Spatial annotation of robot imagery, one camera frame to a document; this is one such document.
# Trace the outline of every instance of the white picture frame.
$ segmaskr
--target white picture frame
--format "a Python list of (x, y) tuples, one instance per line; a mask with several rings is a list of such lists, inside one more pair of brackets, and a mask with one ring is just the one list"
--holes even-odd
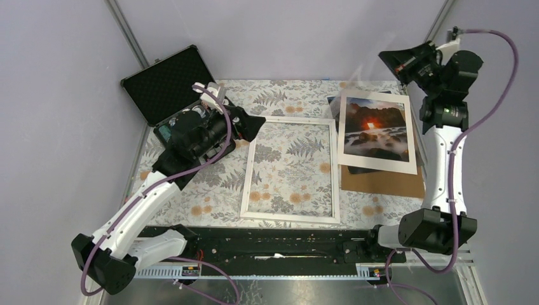
[(331, 217), (308, 216), (308, 215), (287, 215), (281, 213), (250, 212), (249, 194), (254, 170), (254, 156), (256, 153), (256, 139), (250, 143), (249, 155), (247, 157), (247, 169), (245, 172), (245, 182), (243, 185), (242, 207), (240, 209), (240, 218), (243, 219), (263, 219), (263, 220), (282, 220), (293, 222), (313, 222), (321, 224), (340, 224), (341, 214), (339, 211), (339, 169), (337, 163), (337, 130), (334, 119), (318, 118), (296, 118), (285, 116), (265, 116), (267, 123), (292, 123), (309, 125), (326, 125), (329, 128), (330, 145), (330, 165), (331, 165)]
[[(371, 158), (367, 156), (357, 156), (345, 153), (345, 128), (346, 128), (346, 105), (347, 98), (360, 98), (375, 102), (399, 103), (404, 105), (404, 121), (406, 124), (406, 139), (409, 161), (395, 161), (390, 159)], [(339, 114), (339, 135), (338, 135), (338, 163), (341, 165), (356, 166), (362, 168), (372, 168), (388, 172), (399, 172), (417, 174), (416, 151), (414, 145), (414, 127), (412, 121), (412, 110), (410, 100), (407, 95), (395, 95), (389, 93), (344, 89), (341, 91), (341, 107)]]

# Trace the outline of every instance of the gray floor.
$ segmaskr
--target gray floor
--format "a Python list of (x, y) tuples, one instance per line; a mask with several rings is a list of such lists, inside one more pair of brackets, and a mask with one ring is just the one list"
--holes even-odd
[[(466, 304), (458, 276), (455, 273), (437, 275), (425, 268), (394, 267), (394, 283), (405, 283), (427, 291), (440, 305)], [(242, 294), (240, 304), (400, 304), (387, 288), (360, 289), (366, 281), (292, 281), (292, 280), (242, 280), (237, 281)], [(192, 287), (220, 300), (234, 302), (234, 290), (226, 280), (199, 280)], [(397, 292), (413, 305), (432, 304), (418, 292), (398, 288)], [(106, 305), (178, 305), (216, 304), (190, 292), (179, 290), (165, 280), (134, 280), (120, 294), (108, 296)]]

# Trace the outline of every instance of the gray wall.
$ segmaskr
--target gray wall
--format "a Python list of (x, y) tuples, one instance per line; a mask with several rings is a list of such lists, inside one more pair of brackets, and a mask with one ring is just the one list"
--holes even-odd
[[(469, 136), (463, 155), (466, 206), (469, 216), (479, 222), (470, 248), (490, 304), (536, 304), (539, 297), (537, 11), (537, 1), (458, 1), (442, 26), (505, 32), (521, 56), (519, 73), (504, 104)], [(444, 42), (444, 34), (439, 34), (438, 43)], [(492, 35), (466, 35), (461, 46), (484, 61), (466, 99), (471, 123), (475, 123), (500, 97), (512, 68), (512, 54), (504, 40)], [(422, 96), (417, 91), (411, 95), (418, 110)]]
[(0, 1), (0, 304), (79, 302), (70, 243), (123, 202), (140, 69), (103, 1)]
[(444, 0), (119, 0), (148, 60), (196, 44), (217, 79), (391, 79)]

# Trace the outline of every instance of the table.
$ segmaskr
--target table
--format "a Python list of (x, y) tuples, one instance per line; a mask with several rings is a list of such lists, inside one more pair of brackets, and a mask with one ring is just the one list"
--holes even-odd
[[(342, 88), (368, 91), (391, 91), (400, 94), (396, 81), (217, 81), (227, 89), (227, 97), (249, 114), (263, 116), (295, 116), (322, 118), (329, 113), (327, 97), (335, 96)], [(149, 225), (216, 227), (301, 227), (371, 229), (376, 224), (397, 224), (400, 218), (421, 206), (421, 199), (382, 194), (366, 194), (340, 190), (340, 224), (311, 224), (270, 220), (241, 219), (242, 188), (249, 143), (237, 142), (231, 154), (198, 172), (187, 187), (178, 192), (152, 218)], [(140, 162), (132, 177), (131, 196), (141, 185), (151, 165), (164, 147), (149, 133)]]

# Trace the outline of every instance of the case lid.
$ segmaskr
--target case lid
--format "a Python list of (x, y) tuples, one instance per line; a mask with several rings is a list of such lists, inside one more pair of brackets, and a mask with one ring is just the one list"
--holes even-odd
[(160, 62), (121, 80), (121, 85), (146, 118), (155, 126), (200, 98), (195, 82), (215, 82), (208, 67), (191, 45)]

